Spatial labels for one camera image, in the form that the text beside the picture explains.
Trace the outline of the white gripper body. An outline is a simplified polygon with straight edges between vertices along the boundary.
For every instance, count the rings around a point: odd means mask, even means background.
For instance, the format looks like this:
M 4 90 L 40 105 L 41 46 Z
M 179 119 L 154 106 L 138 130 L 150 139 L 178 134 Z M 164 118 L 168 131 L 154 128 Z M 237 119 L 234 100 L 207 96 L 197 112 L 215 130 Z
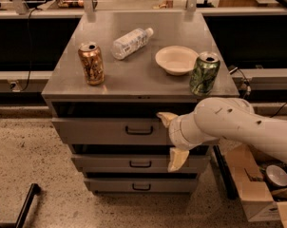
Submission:
M 169 139 L 180 150 L 191 150 L 204 143 L 215 143 L 219 139 L 202 132 L 194 114 L 185 114 L 173 119 L 168 128 Z

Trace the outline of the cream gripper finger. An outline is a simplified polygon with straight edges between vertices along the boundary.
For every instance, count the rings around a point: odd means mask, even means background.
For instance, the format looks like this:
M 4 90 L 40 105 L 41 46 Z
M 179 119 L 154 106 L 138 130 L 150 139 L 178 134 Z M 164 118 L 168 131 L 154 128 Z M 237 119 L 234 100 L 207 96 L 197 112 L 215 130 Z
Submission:
M 165 128 L 168 128 L 170 123 L 178 117 L 177 114 L 171 112 L 158 112 L 157 117 L 161 119 Z
M 177 147 L 170 148 L 170 161 L 167 167 L 169 172 L 175 172 L 182 168 L 189 156 L 188 150 L 181 150 Z

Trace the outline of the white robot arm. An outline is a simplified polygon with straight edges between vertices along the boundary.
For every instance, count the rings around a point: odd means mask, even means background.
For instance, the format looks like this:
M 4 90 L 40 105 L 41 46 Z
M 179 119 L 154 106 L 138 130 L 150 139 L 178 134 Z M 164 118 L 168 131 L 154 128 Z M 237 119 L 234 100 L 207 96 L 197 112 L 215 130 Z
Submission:
M 188 114 L 159 112 L 157 116 L 173 143 L 167 167 L 170 172 L 182 168 L 190 150 L 219 139 L 252 145 L 287 163 L 287 121 L 260 116 L 241 98 L 206 98 Z

